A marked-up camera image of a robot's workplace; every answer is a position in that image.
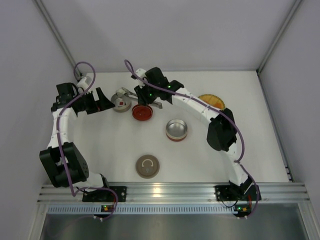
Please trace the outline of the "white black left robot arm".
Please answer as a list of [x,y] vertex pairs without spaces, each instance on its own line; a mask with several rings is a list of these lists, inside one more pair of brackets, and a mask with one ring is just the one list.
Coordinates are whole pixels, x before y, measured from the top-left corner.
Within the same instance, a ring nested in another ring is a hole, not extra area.
[[97,87],[98,99],[92,92],[83,93],[73,83],[56,86],[58,95],[52,104],[53,128],[49,144],[40,151],[39,159],[55,188],[70,188],[85,194],[107,189],[110,185],[101,173],[92,173],[74,142],[75,123],[80,112],[87,115],[115,107]]

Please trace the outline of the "steel serving tongs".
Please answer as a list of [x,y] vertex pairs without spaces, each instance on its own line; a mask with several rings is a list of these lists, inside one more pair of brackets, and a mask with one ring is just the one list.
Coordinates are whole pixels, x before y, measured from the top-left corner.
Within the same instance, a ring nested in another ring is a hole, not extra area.
[[[130,100],[134,100],[136,101],[138,104],[139,104],[139,100],[138,100],[138,95],[130,90],[128,90],[127,88],[125,87],[121,87],[119,88],[118,90],[115,91],[115,94],[120,97],[120,98],[128,98]],[[154,101],[152,103],[148,103],[147,104],[148,106],[152,106],[152,107],[156,107],[158,109],[162,109],[163,108],[163,105],[161,102],[158,102],[158,101]]]

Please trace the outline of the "sushi roll piece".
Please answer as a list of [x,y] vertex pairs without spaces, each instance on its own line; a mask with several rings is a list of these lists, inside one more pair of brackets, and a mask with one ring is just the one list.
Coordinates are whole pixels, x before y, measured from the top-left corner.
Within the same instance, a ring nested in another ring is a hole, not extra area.
[[126,102],[123,101],[122,99],[119,99],[119,100],[117,101],[117,107],[118,107],[118,108],[125,108],[126,105],[127,105]]

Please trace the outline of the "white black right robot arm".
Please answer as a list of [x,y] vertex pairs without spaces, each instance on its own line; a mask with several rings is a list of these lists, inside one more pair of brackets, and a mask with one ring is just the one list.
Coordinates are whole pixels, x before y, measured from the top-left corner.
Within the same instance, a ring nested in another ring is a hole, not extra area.
[[236,200],[261,200],[261,193],[251,174],[242,165],[245,153],[244,137],[235,123],[229,108],[220,110],[193,95],[177,80],[168,81],[158,67],[149,70],[132,70],[132,78],[139,81],[135,87],[138,103],[150,105],[161,99],[187,111],[207,128],[208,145],[222,155],[222,163],[228,177],[226,194]]

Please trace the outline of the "beige round lid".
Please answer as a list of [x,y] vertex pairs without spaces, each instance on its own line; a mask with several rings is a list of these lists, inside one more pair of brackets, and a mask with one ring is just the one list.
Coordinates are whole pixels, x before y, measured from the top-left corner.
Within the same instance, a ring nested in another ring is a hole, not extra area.
[[160,171],[160,162],[155,156],[146,154],[136,161],[135,170],[141,178],[152,179]]

